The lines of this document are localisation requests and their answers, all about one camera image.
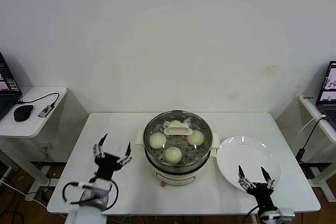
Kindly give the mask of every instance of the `wooden floor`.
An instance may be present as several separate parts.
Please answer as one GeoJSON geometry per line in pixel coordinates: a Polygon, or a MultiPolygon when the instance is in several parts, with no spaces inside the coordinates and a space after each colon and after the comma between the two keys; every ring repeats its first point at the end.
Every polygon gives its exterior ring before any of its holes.
{"type": "MultiPolygon", "coordinates": [[[[62,171],[62,166],[52,167],[48,173],[51,178],[59,178],[62,171]]],[[[4,174],[7,167],[0,166],[0,174],[4,174]]],[[[308,178],[311,178],[311,173],[305,168],[303,170],[308,178]]],[[[18,172],[11,173],[9,179],[15,186],[24,192],[28,191],[28,187],[33,182],[33,179],[21,169],[18,172]]],[[[328,184],[331,190],[336,194],[336,176],[329,179],[328,184]]],[[[1,224],[21,224],[19,214],[12,214],[16,208],[16,212],[23,215],[24,224],[61,224],[65,222],[65,218],[60,215],[53,215],[47,212],[45,208],[35,202],[24,201],[20,195],[11,195],[14,191],[5,186],[0,190],[0,214],[1,224]]],[[[321,210],[318,212],[296,214],[294,224],[332,224],[336,223],[336,203],[329,203],[326,201],[320,189],[315,189],[314,192],[321,204],[321,210]]],[[[46,196],[50,198],[52,191],[48,191],[46,196]]],[[[42,202],[41,193],[38,194],[37,200],[42,202]]],[[[207,223],[221,223],[221,224],[239,224],[243,220],[243,216],[159,216],[157,221],[154,216],[132,216],[132,217],[109,217],[108,223],[134,223],[134,224],[207,224],[207,223]]]]}

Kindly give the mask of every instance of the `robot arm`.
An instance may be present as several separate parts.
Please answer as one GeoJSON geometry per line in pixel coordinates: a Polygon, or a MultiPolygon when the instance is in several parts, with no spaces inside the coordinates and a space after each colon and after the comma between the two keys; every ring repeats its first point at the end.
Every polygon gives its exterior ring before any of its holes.
{"type": "Polygon", "coordinates": [[[289,208],[277,208],[274,206],[271,199],[271,194],[274,192],[273,183],[274,179],[271,179],[268,172],[261,167],[264,179],[266,183],[251,182],[245,178],[243,169],[239,165],[238,176],[239,184],[250,195],[254,196],[259,207],[258,216],[261,223],[265,224],[289,224],[294,219],[295,214],[289,208]]]}
{"type": "Polygon", "coordinates": [[[129,143],[125,153],[125,157],[120,159],[117,156],[104,153],[102,145],[107,134],[93,146],[94,162],[98,165],[95,176],[85,182],[70,182],[65,185],[62,191],[63,200],[70,205],[79,205],[80,208],[71,211],[67,217],[65,224],[103,224],[106,223],[106,216],[102,216],[101,212],[112,208],[119,195],[118,185],[113,181],[112,175],[114,171],[120,170],[124,165],[128,164],[132,157],[131,144],[129,143]],[[77,187],[84,189],[79,201],[69,201],[66,197],[66,189],[77,187]],[[116,188],[116,195],[113,203],[108,206],[109,193],[112,188],[116,188]]]}

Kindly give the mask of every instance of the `laptop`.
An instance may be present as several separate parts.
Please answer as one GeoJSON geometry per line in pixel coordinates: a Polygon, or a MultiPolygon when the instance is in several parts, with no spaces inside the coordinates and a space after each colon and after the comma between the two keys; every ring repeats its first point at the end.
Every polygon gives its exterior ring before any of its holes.
{"type": "Polygon", "coordinates": [[[21,96],[22,92],[0,53],[0,119],[7,114],[21,96]]]}
{"type": "Polygon", "coordinates": [[[336,129],[336,61],[331,61],[316,101],[316,107],[336,129]]]}

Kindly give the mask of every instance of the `steamed bun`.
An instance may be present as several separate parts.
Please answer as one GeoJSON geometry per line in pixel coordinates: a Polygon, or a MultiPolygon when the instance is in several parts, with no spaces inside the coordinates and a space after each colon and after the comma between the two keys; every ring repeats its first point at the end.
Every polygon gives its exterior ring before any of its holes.
{"type": "Polygon", "coordinates": [[[173,120],[170,121],[168,124],[168,127],[175,127],[176,125],[179,125],[181,122],[179,120],[173,120]]]}
{"type": "Polygon", "coordinates": [[[169,147],[164,152],[164,160],[167,163],[176,165],[177,163],[181,161],[181,159],[182,159],[182,152],[177,147],[169,147]]]}
{"type": "Polygon", "coordinates": [[[162,133],[154,133],[149,138],[149,145],[153,149],[161,149],[166,142],[166,137],[162,133]]]}
{"type": "Polygon", "coordinates": [[[200,131],[193,131],[193,134],[188,136],[188,143],[191,145],[201,145],[204,142],[204,135],[200,131]]]}

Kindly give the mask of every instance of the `laptop screen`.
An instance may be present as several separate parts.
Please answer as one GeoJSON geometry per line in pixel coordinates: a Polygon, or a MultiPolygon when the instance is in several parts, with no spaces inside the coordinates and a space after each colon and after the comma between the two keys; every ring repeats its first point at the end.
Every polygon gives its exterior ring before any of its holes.
{"type": "Polygon", "coordinates": [[[21,93],[3,56],[0,53],[0,94],[21,93]]]}
{"type": "Polygon", "coordinates": [[[317,100],[318,103],[336,103],[336,61],[329,63],[328,71],[317,100]]]}

